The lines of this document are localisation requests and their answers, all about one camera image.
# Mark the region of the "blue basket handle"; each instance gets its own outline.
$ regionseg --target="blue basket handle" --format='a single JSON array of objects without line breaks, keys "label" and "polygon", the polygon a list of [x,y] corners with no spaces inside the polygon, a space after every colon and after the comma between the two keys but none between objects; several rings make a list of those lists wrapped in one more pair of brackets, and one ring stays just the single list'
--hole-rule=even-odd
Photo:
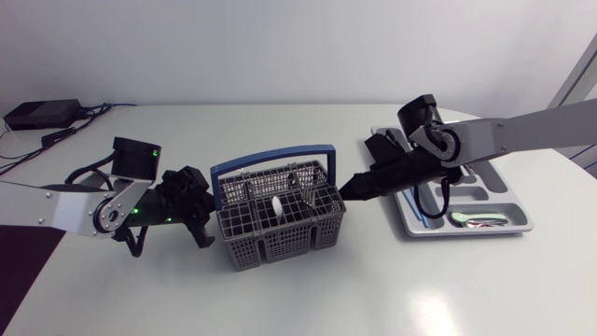
[{"label": "blue basket handle", "polygon": [[304,155],[327,155],[327,184],[333,186],[336,184],[336,149],[331,145],[305,145],[286,147],[274,150],[267,150],[264,152],[247,155],[238,159],[230,160],[224,163],[213,166],[210,169],[212,175],[212,188],[214,189],[215,209],[222,209],[222,200],[220,196],[220,184],[218,177],[220,175],[230,173],[237,169],[241,169],[253,164],[290,158]]}]

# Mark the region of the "power adapter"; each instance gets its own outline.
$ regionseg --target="power adapter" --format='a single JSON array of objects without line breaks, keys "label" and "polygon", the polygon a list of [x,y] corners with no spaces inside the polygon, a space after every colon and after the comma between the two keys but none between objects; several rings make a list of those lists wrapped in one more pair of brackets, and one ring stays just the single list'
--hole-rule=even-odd
[{"label": "power adapter", "polygon": [[81,108],[77,99],[27,102],[8,113],[4,120],[12,130],[66,128]]}]

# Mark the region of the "grid pattern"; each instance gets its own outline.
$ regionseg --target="grid pattern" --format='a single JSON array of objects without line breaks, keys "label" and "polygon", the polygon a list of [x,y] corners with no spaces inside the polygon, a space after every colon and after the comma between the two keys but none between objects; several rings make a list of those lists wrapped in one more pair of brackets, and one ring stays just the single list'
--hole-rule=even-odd
[{"label": "grid pattern", "polygon": [[224,239],[238,237],[258,230],[256,216],[250,202],[229,204],[217,212]]},{"label": "grid pattern", "polygon": [[246,201],[251,197],[277,195],[289,189],[326,183],[326,170],[319,161],[292,163],[285,167],[219,180],[222,204]]},{"label": "grid pattern", "polygon": [[309,224],[265,235],[267,261],[277,261],[305,254],[309,251]]},{"label": "grid pattern", "polygon": [[[307,253],[310,245],[320,249],[336,244],[346,208],[318,161],[219,182],[223,207],[217,217],[239,271],[260,264],[258,242],[270,262]],[[274,195],[284,210],[279,217],[271,203]]]},{"label": "grid pattern", "polygon": [[239,271],[259,266],[261,263],[255,241],[251,238],[228,243],[228,249]]},{"label": "grid pattern", "polygon": [[340,233],[340,224],[342,222],[342,214],[339,216],[329,217],[323,220],[317,226],[315,241],[313,242],[314,249],[322,249],[331,247],[338,241],[338,234]]}]

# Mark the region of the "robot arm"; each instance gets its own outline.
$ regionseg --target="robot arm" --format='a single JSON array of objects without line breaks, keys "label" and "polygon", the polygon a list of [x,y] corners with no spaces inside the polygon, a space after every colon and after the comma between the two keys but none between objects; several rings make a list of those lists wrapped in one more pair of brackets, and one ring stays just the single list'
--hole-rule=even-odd
[{"label": "robot arm", "polygon": [[369,172],[355,174],[340,189],[344,200],[368,200],[416,187],[439,177],[452,184],[461,165],[514,151],[597,143],[593,130],[597,100],[565,105],[510,119],[443,123],[433,95],[404,105],[398,118],[411,151],[394,137],[374,134],[365,144],[375,159]]},{"label": "robot arm", "polygon": [[[0,225],[52,227],[92,238],[126,242],[139,257],[149,226],[184,223],[199,247],[213,241],[204,225],[215,210],[214,198],[201,172],[185,167],[156,179],[161,148],[115,138],[115,152],[104,160],[74,171],[61,185],[31,187],[0,181]],[[109,162],[112,173],[98,168]],[[93,172],[80,184],[73,181]],[[106,184],[108,189],[101,189]],[[131,227],[141,227],[135,241]]]}]

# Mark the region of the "gray plastic basket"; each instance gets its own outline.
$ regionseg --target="gray plastic basket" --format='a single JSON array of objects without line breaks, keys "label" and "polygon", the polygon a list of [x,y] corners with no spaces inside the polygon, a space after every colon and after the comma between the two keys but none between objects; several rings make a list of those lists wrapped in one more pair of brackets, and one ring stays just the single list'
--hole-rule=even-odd
[{"label": "gray plastic basket", "polygon": [[[319,161],[218,179],[219,175],[262,161],[289,156],[327,154],[328,173]],[[305,254],[310,247],[338,241],[346,211],[334,186],[335,149],[329,145],[272,150],[212,167],[217,220],[237,270]],[[284,214],[277,217],[277,196]]]}]

